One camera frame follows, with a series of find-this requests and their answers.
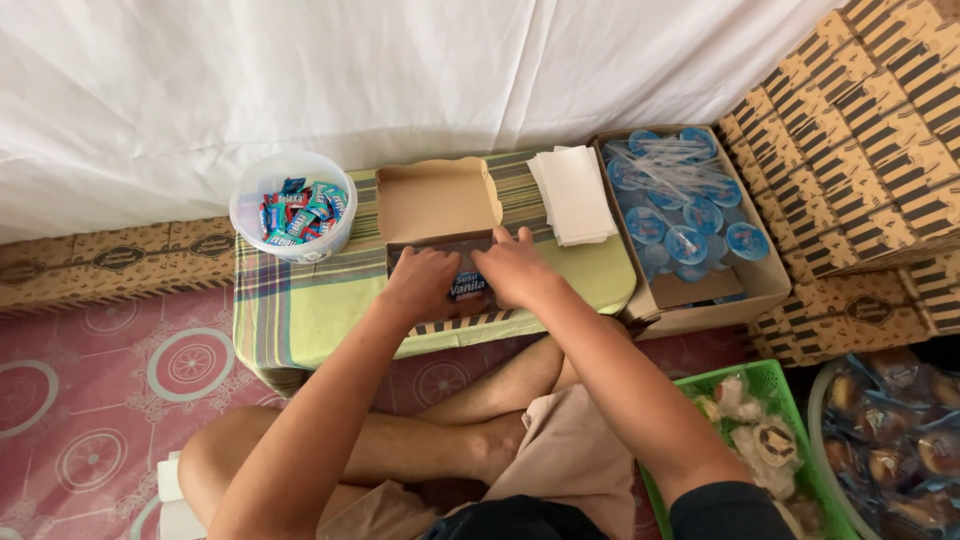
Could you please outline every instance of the striped tablecloth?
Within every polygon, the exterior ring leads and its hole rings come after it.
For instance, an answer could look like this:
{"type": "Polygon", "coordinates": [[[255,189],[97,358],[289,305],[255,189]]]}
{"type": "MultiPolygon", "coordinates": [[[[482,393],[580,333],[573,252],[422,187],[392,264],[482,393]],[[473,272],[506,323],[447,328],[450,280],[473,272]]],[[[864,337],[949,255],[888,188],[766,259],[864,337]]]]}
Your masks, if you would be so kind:
{"type": "MultiPolygon", "coordinates": [[[[534,233],[540,254],[601,313],[622,309],[636,275],[619,236],[601,244],[557,245],[546,224],[537,184],[526,161],[533,152],[485,158],[503,204],[503,225],[534,233]]],[[[233,344],[237,357],[283,395],[290,395],[333,352],[387,283],[386,250],[376,223],[374,170],[349,173],[359,207],[350,242],[313,265],[290,264],[263,253],[237,235],[233,344]]],[[[420,325],[397,357],[462,347],[543,331],[525,309],[460,321],[420,325]]]]}

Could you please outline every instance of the floor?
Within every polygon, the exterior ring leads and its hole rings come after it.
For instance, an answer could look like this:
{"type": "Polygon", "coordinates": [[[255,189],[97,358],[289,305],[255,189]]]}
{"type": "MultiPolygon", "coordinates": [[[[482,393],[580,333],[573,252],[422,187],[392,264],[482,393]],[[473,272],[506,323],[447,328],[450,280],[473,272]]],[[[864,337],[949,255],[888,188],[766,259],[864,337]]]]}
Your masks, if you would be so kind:
{"type": "MultiPolygon", "coordinates": [[[[236,360],[231,290],[41,315],[0,328],[0,540],[158,538],[156,463],[239,405],[282,405],[236,360]]],[[[374,406],[432,405],[535,336],[398,360],[374,406]]],[[[673,378],[743,360],[729,329],[642,342],[673,378]]],[[[636,539],[659,539],[641,483],[636,539]]]]}

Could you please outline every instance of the white sheet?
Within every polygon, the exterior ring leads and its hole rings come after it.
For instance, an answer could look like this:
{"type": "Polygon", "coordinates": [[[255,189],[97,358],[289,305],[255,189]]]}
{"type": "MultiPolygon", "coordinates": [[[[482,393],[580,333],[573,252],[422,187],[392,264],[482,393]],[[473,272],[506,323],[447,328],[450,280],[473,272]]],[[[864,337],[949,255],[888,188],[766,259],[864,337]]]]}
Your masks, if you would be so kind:
{"type": "Polygon", "coordinates": [[[0,0],[0,243],[347,170],[710,123],[843,0],[0,0]]]}

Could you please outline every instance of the beige shorts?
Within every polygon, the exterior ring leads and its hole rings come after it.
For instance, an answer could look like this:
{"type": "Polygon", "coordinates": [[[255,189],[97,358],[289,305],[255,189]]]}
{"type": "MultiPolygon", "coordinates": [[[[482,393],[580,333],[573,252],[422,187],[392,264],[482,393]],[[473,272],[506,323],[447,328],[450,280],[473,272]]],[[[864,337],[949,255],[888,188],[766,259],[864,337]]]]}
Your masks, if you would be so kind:
{"type": "MultiPolygon", "coordinates": [[[[516,459],[483,501],[529,495],[576,506],[613,540],[634,533],[633,457],[607,427],[582,384],[537,398],[516,459]]],[[[388,481],[317,529],[323,540],[413,540],[438,516],[388,481]]]]}

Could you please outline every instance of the hand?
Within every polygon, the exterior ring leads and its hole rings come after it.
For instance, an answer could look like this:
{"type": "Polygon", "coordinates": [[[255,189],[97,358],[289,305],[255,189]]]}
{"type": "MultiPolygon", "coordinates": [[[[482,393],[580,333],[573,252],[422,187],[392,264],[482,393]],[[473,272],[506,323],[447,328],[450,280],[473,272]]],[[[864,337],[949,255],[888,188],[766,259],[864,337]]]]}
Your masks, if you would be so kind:
{"type": "Polygon", "coordinates": [[[514,241],[502,226],[493,230],[494,244],[487,253],[474,250],[470,254],[477,270],[496,292],[496,302],[505,309],[531,308],[550,287],[563,278],[546,263],[534,247],[534,235],[521,227],[514,241]]]}
{"type": "Polygon", "coordinates": [[[424,248],[418,253],[403,248],[393,274],[380,296],[390,300],[412,327],[417,323],[443,320],[447,310],[446,293],[460,268],[459,253],[444,253],[424,248]]]}

